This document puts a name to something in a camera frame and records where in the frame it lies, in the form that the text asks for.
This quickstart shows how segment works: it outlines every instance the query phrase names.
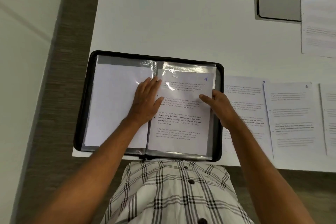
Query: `paper on desk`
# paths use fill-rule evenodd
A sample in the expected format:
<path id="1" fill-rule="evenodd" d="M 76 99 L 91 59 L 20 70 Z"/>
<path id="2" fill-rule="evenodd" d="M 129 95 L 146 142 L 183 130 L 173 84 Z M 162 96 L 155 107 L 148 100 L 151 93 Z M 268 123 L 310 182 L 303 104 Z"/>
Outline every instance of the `paper on desk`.
<path id="1" fill-rule="evenodd" d="M 319 123 L 314 110 L 311 82 L 264 84 L 274 159 L 300 152 L 324 154 L 323 138 L 317 137 Z"/>
<path id="2" fill-rule="evenodd" d="M 273 159 L 270 127 L 268 124 L 264 79 L 243 76 L 225 76 L 224 93 L 233 108 L 244 120 L 260 147 L 269 159 Z M 223 128 L 223 149 L 234 152 L 231 135 Z"/>
<path id="3" fill-rule="evenodd" d="M 320 84 L 327 154 L 336 156 L 336 84 Z"/>
<path id="4" fill-rule="evenodd" d="M 158 70 L 164 100 L 152 119 L 148 149 L 205 156 L 210 107 L 199 99 L 212 95 L 213 74 Z"/>
<path id="5" fill-rule="evenodd" d="M 151 68 L 96 64 L 84 144 L 100 146 L 126 117 L 140 82 L 152 77 Z M 129 148 L 146 148 L 148 123 Z"/>
<path id="6" fill-rule="evenodd" d="M 336 0 L 301 0 L 302 53 L 336 57 Z"/>

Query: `left hand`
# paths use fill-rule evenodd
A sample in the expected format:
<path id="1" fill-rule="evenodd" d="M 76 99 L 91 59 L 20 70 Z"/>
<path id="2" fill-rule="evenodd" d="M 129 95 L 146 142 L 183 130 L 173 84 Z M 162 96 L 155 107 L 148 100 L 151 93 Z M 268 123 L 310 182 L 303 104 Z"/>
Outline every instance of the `left hand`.
<path id="1" fill-rule="evenodd" d="M 152 80 L 148 77 L 141 82 L 135 92 L 131 109 L 126 117 L 142 126 L 157 113 L 163 97 L 155 101 L 156 93 L 161 85 L 161 80 L 155 76 Z"/>

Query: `forearm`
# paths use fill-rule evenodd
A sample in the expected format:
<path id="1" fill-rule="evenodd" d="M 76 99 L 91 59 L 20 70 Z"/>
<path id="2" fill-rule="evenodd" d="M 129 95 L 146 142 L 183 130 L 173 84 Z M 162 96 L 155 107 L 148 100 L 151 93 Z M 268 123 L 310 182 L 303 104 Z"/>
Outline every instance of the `forearm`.
<path id="1" fill-rule="evenodd" d="M 260 222 L 314 223 L 244 122 L 237 121 L 230 134 Z"/>
<path id="2" fill-rule="evenodd" d="M 80 170 L 53 196 L 34 223 L 89 223 L 139 126 L 123 120 Z"/>

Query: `plaid shirt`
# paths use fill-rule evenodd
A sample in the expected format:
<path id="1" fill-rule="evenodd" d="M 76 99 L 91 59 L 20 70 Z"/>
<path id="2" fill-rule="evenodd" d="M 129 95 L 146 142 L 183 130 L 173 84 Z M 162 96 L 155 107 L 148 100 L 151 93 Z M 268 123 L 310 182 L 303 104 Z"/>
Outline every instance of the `plaid shirt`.
<path id="1" fill-rule="evenodd" d="M 102 224 L 253 223 L 224 167 L 158 159 L 130 163 Z"/>

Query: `blank white paper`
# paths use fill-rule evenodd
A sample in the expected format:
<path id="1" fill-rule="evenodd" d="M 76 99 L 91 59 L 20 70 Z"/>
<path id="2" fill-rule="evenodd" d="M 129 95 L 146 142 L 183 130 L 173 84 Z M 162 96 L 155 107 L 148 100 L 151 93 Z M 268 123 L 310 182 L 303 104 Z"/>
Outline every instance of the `blank white paper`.
<path id="1" fill-rule="evenodd" d="M 320 84 L 327 154 L 336 156 L 336 84 Z"/>
<path id="2" fill-rule="evenodd" d="M 199 99 L 212 95 L 213 74 L 158 70 L 164 100 L 150 125 L 148 149 L 207 154 L 210 106 Z"/>
<path id="3" fill-rule="evenodd" d="M 274 159 L 310 153 L 324 154 L 314 110 L 311 82 L 264 84 Z"/>
<path id="4" fill-rule="evenodd" d="M 224 93 L 230 100 L 237 114 L 246 123 L 256 141 L 266 154 L 273 160 L 270 127 L 268 124 L 264 95 L 265 80 L 243 76 L 225 76 Z M 223 150 L 234 152 L 229 131 L 223 128 Z"/>
<path id="5" fill-rule="evenodd" d="M 127 116 L 137 86 L 148 77 L 152 77 L 151 68 L 96 64 L 86 146 L 100 146 L 112 134 Z M 146 148 L 147 133 L 148 123 L 138 130 L 129 148 Z"/>
<path id="6" fill-rule="evenodd" d="M 336 0 L 301 0 L 302 53 L 336 57 Z"/>

